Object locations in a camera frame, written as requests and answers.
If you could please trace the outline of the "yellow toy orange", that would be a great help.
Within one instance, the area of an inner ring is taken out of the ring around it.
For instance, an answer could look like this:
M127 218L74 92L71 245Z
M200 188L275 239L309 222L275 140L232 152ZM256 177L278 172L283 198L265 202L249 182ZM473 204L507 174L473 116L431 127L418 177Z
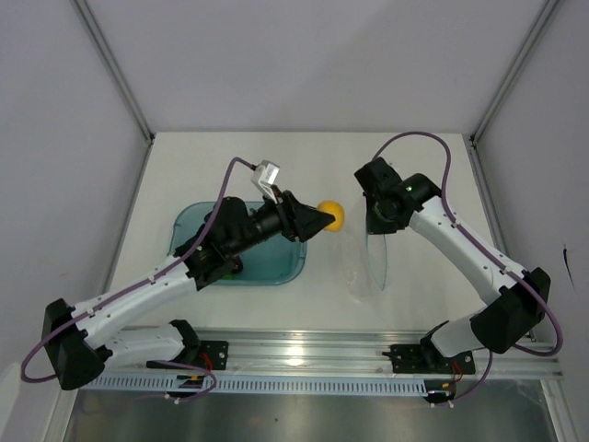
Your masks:
M333 217L333 221L324 227L326 231L336 233L343 229L345 212L339 203L335 201L323 201L318 205L318 210Z

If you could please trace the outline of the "clear zip top bag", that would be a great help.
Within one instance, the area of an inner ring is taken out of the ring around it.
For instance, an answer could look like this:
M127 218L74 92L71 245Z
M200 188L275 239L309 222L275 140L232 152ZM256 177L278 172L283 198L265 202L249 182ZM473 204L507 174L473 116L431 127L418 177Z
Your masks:
M380 297L388 284L385 236L369 235L364 227L345 228L341 257L344 280L352 299L370 303Z

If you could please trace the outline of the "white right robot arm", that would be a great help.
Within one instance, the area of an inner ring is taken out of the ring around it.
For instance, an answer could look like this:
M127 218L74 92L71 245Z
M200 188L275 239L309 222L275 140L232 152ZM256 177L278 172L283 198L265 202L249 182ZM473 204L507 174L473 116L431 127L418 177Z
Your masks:
M427 369L441 371L454 356L472 350L503 354L545 318L549 276L541 268L528 271L473 233L451 209L443 189L425 175L402 179L379 157L354 177L366 201L368 234L410 228L463 274L485 305L422 338L420 359Z

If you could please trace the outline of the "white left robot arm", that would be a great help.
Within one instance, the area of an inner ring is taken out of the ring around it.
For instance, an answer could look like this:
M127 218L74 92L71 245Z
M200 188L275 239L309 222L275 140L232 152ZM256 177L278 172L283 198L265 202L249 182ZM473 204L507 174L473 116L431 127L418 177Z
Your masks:
M41 337L62 390L84 387L108 367L193 366L201 342L187 321L172 320L151 331L129 331L127 325L235 272L241 255L261 243L276 236L304 243L323 230L341 229L344 215L337 204L314 208L289 191L276 190L256 210L237 197L225 197L204 220L196 235L174 249L152 274L119 294L103 294L74 306L60 298L46 307Z

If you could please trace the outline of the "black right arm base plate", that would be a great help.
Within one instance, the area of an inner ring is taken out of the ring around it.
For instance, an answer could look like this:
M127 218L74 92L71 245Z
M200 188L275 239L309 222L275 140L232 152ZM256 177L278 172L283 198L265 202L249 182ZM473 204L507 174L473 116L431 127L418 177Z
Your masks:
M476 365L470 351L452 357L443 356L430 344L391 344L382 356L386 357L396 374L474 375Z

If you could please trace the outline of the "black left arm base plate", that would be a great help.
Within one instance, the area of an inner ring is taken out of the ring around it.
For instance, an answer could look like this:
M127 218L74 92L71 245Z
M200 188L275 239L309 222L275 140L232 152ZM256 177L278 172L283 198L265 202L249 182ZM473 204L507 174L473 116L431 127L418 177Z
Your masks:
M156 359L148 360L147 368L172 369L170 363L196 366L209 371L225 370L228 355L227 341L201 341L199 338L186 340L174 340L167 343L161 355Z

